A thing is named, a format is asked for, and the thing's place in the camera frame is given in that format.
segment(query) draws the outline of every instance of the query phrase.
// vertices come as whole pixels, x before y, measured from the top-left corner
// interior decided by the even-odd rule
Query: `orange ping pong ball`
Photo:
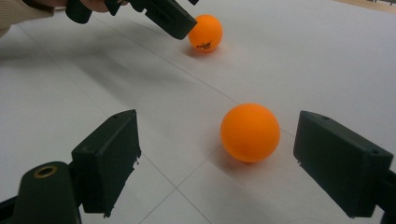
[[[222,39],[221,23],[211,15],[201,15],[195,19],[198,23],[189,33],[192,47],[198,51],[215,49]]]
[[[220,128],[221,142],[234,158],[262,161],[276,149],[280,128],[274,114],[262,105],[242,104],[231,109]]]

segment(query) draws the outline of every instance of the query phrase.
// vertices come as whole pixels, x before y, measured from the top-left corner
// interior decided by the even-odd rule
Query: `ping pong ball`
[[[275,115],[266,107],[242,104],[225,115],[220,137],[224,148],[234,158],[257,162],[276,150],[280,128]]]
[[[215,49],[222,39],[221,23],[211,15],[201,15],[195,19],[198,23],[189,33],[192,47],[198,51]]]

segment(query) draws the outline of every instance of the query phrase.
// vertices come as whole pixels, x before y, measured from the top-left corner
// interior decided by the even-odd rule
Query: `black plastic part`
[[[370,217],[393,155],[336,121],[302,111],[294,156],[349,217]]]
[[[134,10],[147,10],[146,16],[176,39],[183,39],[197,21],[175,0],[130,0]]]
[[[197,5],[197,3],[199,2],[199,0],[189,0],[190,3],[192,3],[193,5]]]
[[[108,9],[108,12],[110,12],[112,16],[115,16],[120,9],[122,1],[117,3],[117,1],[106,0],[105,4]]]
[[[396,174],[388,172],[385,179],[382,179],[376,188],[376,204],[385,211],[382,224],[396,223]]]
[[[0,203],[0,224],[9,223],[14,214],[15,202],[17,197],[10,198]]]
[[[72,179],[76,204],[77,206],[80,206],[82,204],[82,198],[84,197],[86,191],[84,174],[77,172],[74,162],[70,162],[68,166],[69,166],[70,177]]]
[[[110,117],[72,151],[74,168],[83,174],[86,213],[110,216],[140,155],[134,110]]]
[[[66,6],[67,17],[80,24],[87,23],[90,20],[92,11],[85,7],[79,0],[68,0]]]
[[[23,176],[12,223],[80,223],[67,164],[49,162]]]

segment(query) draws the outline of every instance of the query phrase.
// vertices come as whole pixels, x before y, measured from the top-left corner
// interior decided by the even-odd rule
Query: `orange ball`
[[[198,51],[215,49],[222,39],[221,23],[211,15],[201,15],[197,24],[189,33],[189,40],[193,48]]]
[[[257,104],[242,104],[225,115],[220,136],[225,149],[234,158],[256,162],[275,151],[280,128],[269,109]]]

